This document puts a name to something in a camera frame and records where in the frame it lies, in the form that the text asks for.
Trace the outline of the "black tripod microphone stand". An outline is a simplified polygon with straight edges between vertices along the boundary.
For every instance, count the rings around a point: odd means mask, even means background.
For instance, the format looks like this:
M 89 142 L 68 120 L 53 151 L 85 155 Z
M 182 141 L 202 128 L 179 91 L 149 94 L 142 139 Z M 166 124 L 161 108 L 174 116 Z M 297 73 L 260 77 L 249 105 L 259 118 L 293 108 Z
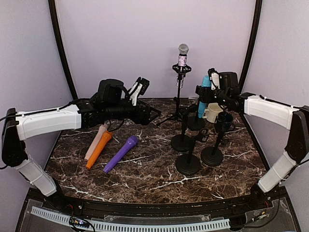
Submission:
M 183 79 L 185 78 L 186 74 L 191 72 L 192 68 L 188 65 L 185 66 L 181 66 L 179 64 L 175 64 L 172 66 L 172 69 L 177 73 L 177 96 L 173 98 L 173 100 L 176 103 L 176 109 L 175 109 L 175 113 L 170 116 L 167 117 L 166 119 L 164 119 L 163 121 L 157 123 L 156 125 L 159 127 L 161 126 L 163 123 L 167 122 L 167 121 L 182 121 L 182 114 L 180 112 L 180 92 L 181 92 L 181 88 L 182 88 L 182 82 Z

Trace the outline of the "pink microphone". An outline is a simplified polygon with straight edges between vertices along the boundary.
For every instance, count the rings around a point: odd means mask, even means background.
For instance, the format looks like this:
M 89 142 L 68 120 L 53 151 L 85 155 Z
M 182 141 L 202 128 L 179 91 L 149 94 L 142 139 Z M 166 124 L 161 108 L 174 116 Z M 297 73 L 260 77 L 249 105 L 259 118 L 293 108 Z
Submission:
M 99 141 L 101 140 L 103 133 L 108 129 L 108 127 L 109 127 L 109 125 L 107 123 L 99 126 L 98 132 L 97 132 L 95 138 L 93 139 L 90 147 L 88 148 L 88 150 L 86 152 L 86 155 L 84 157 L 85 160 L 90 159 L 90 157 L 93 154 L 95 148 L 97 147 Z

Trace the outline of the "black round-base stand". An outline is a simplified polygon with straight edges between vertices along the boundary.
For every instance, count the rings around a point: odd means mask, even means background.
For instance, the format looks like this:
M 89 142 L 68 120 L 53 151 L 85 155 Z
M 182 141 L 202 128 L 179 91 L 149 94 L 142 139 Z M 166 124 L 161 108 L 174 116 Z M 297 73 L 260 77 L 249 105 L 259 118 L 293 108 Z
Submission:
M 192 131 L 198 131 L 205 126 L 205 121 L 203 118 L 198 117 L 198 105 L 199 105 L 199 90 L 201 86 L 196 87 L 196 94 L 198 95 L 198 102 L 197 102 L 197 111 L 195 116 L 191 116 L 188 118 L 188 128 Z
M 196 141 L 205 143 L 209 137 L 209 129 L 204 128 L 199 133 L 191 138 L 189 143 L 188 153 L 180 155 L 176 159 L 176 169 L 184 176 L 193 176 L 200 170 L 201 164 L 197 156 L 193 155 L 193 151 L 196 146 Z
M 181 134 L 175 135 L 171 139 L 171 147 L 178 152 L 187 152 L 190 148 L 191 138 L 185 134 L 188 124 L 188 115 L 197 109 L 196 104 L 188 106 L 183 112 L 182 131 Z
M 223 154 L 218 147 L 225 134 L 225 121 L 226 113 L 219 113 L 215 125 L 215 128 L 218 132 L 216 143 L 214 146 L 208 146 L 204 148 L 201 152 L 201 160 L 208 166 L 219 166 L 223 161 Z

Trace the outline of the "purple microphone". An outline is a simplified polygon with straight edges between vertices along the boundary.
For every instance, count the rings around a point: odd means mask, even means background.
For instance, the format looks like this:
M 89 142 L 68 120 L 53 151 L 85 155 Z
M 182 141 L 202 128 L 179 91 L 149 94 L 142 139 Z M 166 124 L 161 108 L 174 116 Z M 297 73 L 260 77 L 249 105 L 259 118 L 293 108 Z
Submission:
M 138 143 L 138 138 L 134 135 L 130 136 L 120 150 L 112 157 L 112 159 L 105 165 L 104 173 L 110 172 L 117 163 Z

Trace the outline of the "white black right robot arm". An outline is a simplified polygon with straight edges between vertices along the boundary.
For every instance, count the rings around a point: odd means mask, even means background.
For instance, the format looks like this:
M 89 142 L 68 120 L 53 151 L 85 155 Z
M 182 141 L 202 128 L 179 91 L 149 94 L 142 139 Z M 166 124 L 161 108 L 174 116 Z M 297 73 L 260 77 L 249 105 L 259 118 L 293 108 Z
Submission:
M 265 202 L 263 193 L 271 191 L 293 169 L 306 162 L 305 157 L 309 153 L 309 107 L 288 105 L 253 93 L 241 93 L 235 72 L 209 69 L 208 74 L 208 85 L 196 87 L 201 102 L 217 103 L 230 111 L 265 119 L 289 131 L 283 154 L 257 182 L 258 191 L 246 200 L 246 205 L 256 210 Z

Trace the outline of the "light blue microphone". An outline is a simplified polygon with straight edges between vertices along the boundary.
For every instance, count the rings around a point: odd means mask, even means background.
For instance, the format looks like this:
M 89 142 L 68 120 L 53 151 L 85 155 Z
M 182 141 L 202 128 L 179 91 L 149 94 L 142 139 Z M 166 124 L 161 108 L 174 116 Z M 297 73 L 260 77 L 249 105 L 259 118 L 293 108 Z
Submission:
M 201 89 L 199 90 L 199 105 L 198 105 L 198 117 L 202 118 L 205 112 L 205 108 L 208 106 L 206 103 L 207 90 L 211 89 L 211 81 L 208 75 L 205 75 L 202 81 Z

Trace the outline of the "glitter silver microphone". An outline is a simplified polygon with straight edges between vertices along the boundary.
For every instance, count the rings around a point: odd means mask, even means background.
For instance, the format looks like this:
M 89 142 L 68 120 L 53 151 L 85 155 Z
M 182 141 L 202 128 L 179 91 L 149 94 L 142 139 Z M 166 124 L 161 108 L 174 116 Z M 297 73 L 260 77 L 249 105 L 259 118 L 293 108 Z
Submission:
M 180 72 L 183 71 L 183 69 L 186 66 L 186 62 L 187 62 L 187 53 L 189 51 L 189 47 L 188 45 L 182 43 L 179 45 L 179 56 L 178 56 L 178 66 L 180 67 Z M 184 81 L 184 74 L 181 74 L 180 77 L 180 83 L 177 84 L 177 86 L 180 86 L 180 88 L 183 87 L 183 81 Z

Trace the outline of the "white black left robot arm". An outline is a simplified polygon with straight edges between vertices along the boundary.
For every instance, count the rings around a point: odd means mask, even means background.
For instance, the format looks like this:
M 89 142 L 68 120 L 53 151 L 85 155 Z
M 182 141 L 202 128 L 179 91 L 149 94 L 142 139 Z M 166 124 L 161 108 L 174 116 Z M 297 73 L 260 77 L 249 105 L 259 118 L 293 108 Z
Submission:
M 149 81 L 139 77 L 130 89 L 116 79 L 99 83 L 91 98 L 81 98 L 65 106 L 32 112 L 7 111 L 2 118 L 2 161 L 18 170 L 58 211 L 68 207 L 68 199 L 59 192 L 55 180 L 26 153 L 25 140 L 37 135 L 63 130 L 87 129 L 108 120 L 129 119 L 135 124 L 148 125 L 161 112 L 140 101 Z

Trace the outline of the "orange microphone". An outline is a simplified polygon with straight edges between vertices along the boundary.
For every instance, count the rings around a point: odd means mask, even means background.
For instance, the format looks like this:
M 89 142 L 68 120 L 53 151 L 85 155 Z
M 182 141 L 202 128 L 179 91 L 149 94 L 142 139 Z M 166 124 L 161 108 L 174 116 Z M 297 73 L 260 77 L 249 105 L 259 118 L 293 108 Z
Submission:
M 86 164 L 87 169 L 90 170 L 92 168 L 92 166 L 94 165 L 94 163 L 98 159 L 100 153 L 104 149 L 105 145 L 108 143 L 109 140 L 112 139 L 112 135 L 113 135 L 113 133 L 110 132 L 110 131 L 106 131 L 106 132 L 103 133 L 101 139 L 99 140 L 96 148 L 94 149 L 91 157 L 89 158 L 89 160 Z

